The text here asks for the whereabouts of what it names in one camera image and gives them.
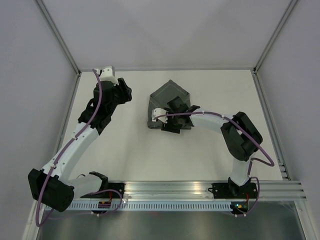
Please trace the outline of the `grey cloth napkin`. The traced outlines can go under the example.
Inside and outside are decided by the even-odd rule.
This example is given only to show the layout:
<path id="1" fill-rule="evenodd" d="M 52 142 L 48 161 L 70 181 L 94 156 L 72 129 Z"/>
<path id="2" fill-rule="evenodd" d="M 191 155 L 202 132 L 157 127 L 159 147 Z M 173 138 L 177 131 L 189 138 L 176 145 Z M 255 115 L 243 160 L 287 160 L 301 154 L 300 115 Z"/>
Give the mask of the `grey cloth napkin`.
<path id="1" fill-rule="evenodd" d="M 155 108 L 168 108 L 167 102 L 175 97 L 180 97 L 184 104 L 188 107 L 191 106 L 190 93 L 171 79 L 150 95 L 147 110 L 147 127 L 149 129 L 160 130 L 162 126 L 161 121 L 152 121 L 152 110 Z"/>

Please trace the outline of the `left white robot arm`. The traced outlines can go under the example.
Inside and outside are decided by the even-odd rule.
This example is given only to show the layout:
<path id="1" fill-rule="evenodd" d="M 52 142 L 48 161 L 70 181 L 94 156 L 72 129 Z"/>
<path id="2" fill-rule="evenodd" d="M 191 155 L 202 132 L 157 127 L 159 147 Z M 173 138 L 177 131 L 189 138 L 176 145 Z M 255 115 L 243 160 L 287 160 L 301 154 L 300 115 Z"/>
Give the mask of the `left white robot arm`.
<path id="1" fill-rule="evenodd" d="M 65 211 L 75 198 L 104 198 L 109 193 L 108 177 L 96 171 L 84 177 L 69 177 L 81 156 L 111 122 L 116 107 L 132 100 L 132 89 L 123 78 L 118 84 L 103 80 L 93 90 L 93 98 L 81 113 L 74 133 L 59 152 L 40 170 L 32 169 L 28 182 L 32 197 L 58 211 Z"/>

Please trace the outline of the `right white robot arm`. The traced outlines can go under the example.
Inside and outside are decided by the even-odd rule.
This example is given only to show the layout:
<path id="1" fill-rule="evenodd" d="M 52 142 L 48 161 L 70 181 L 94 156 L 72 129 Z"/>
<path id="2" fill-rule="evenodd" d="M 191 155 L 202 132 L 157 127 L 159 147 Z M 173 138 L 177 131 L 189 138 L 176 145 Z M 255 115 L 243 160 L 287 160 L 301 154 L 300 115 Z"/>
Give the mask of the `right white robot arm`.
<path id="1" fill-rule="evenodd" d="M 263 138 L 249 117 L 239 111 L 230 116 L 209 112 L 200 106 L 187 106 L 180 97 L 169 101 L 167 108 L 152 111 L 152 120 L 162 123 L 163 131 L 179 134 L 186 127 L 201 127 L 222 134 L 233 157 L 232 172 L 227 182 L 212 183 L 208 191 L 215 199 L 254 199 L 258 186 L 250 179 L 251 157 Z"/>

